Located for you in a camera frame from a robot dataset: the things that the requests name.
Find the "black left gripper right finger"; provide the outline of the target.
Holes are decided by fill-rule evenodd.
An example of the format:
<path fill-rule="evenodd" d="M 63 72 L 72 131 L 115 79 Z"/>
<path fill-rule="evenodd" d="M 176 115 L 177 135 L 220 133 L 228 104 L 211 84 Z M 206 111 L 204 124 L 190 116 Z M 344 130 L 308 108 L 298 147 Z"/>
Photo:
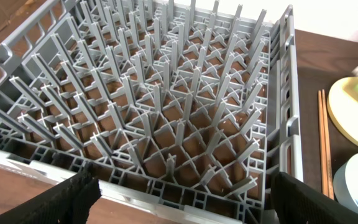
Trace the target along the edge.
<path fill-rule="evenodd" d="M 358 213 L 285 172 L 274 175 L 271 198 L 280 223 L 358 224 Z"/>

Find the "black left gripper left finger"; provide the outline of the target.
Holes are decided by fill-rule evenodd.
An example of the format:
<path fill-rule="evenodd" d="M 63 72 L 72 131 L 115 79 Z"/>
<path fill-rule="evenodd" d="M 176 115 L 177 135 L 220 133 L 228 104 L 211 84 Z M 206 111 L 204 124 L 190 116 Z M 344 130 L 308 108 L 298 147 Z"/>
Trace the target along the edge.
<path fill-rule="evenodd" d="M 0 224 L 81 224 L 101 197 L 99 180 L 83 170 L 40 195 L 0 214 Z"/>

